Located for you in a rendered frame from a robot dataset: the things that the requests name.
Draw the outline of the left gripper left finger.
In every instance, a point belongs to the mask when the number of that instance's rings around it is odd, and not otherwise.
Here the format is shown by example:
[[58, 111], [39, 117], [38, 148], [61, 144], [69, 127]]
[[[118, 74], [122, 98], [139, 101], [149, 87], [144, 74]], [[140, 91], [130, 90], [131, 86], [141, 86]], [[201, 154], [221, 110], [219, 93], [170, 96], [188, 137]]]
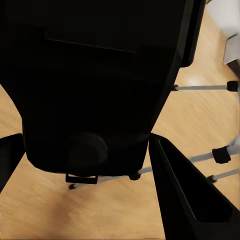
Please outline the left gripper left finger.
[[0, 193], [25, 153], [23, 134], [0, 138]]

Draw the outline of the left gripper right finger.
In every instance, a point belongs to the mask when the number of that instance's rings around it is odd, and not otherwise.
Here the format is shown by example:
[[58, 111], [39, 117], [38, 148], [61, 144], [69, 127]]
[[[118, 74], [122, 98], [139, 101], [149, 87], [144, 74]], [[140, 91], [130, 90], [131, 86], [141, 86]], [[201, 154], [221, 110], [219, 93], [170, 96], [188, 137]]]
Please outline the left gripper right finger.
[[169, 139], [148, 151], [166, 240], [240, 240], [240, 211]]

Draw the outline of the digital camera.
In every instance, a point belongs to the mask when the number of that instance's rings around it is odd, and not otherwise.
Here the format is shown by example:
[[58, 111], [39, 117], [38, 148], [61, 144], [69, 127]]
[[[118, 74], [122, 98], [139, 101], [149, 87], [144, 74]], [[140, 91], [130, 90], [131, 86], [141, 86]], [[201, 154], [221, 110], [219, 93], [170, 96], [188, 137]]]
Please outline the digital camera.
[[0, 84], [27, 159], [73, 184], [133, 175], [207, 0], [0, 0]]

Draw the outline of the camera tripod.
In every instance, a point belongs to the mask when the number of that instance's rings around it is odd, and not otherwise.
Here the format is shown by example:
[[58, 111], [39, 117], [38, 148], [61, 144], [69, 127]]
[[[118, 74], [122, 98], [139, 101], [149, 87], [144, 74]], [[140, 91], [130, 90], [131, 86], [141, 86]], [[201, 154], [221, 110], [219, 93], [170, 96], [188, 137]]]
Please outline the camera tripod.
[[[172, 91], [179, 91], [179, 90], [228, 90], [230, 92], [237, 92], [238, 93], [238, 99], [240, 100], [240, 81], [228, 81], [226, 85], [206, 85], [206, 86], [178, 86], [175, 84], [173, 86]], [[240, 154], [240, 130], [239, 134], [226, 146], [218, 149], [213, 149], [210, 153], [205, 153], [201, 155], [196, 155], [192, 157], [188, 157], [188, 160], [191, 163], [205, 161], [209, 159], [214, 159], [217, 164], [227, 164], [233, 155]], [[137, 181], [141, 178], [142, 174], [152, 172], [152, 166], [144, 167], [137, 171], [136, 173], [132, 175], [128, 175], [130, 180]], [[215, 183], [217, 180], [226, 178], [229, 176], [233, 176], [236, 174], [240, 174], [240, 168], [234, 169], [228, 172], [224, 172], [218, 175], [211, 175], [208, 176], [207, 179], [211, 181], [211, 183]], [[107, 177], [99, 177], [97, 179], [97, 182], [104, 182], [109, 180], [115, 180], [120, 178], [125, 178], [126, 176], [107, 176]], [[78, 187], [87, 186], [87, 183], [73, 183], [69, 186], [69, 188], [76, 189]]]

